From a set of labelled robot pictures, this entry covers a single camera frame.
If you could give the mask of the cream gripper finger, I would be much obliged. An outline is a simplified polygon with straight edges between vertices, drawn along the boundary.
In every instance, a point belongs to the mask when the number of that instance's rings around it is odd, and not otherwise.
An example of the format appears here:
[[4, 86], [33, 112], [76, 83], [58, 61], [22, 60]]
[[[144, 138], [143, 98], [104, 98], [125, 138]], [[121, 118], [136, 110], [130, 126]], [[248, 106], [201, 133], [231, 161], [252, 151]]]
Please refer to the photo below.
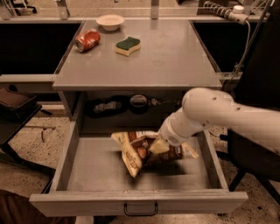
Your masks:
[[169, 150], [169, 144], [162, 137], [158, 136], [154, 140], [154, 142], [150, 145], [149, 150], [151, 153], [154, 153], [154, 154], [165, 153]]

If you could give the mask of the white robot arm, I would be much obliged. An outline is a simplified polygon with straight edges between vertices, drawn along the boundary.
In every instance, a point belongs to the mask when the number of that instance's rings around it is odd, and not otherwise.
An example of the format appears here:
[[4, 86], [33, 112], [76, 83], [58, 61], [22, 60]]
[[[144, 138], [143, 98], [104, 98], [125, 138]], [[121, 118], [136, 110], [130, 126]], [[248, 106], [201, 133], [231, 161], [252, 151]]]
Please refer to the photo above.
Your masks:
[[171, 146], [180, 146], [212, 126], [225, 127], [280, 154], [279, 111], [242, 105], [226, 92], [205, 87], [187, 91], [181, 108], [164, 120], [150, 151], [167, 152]]

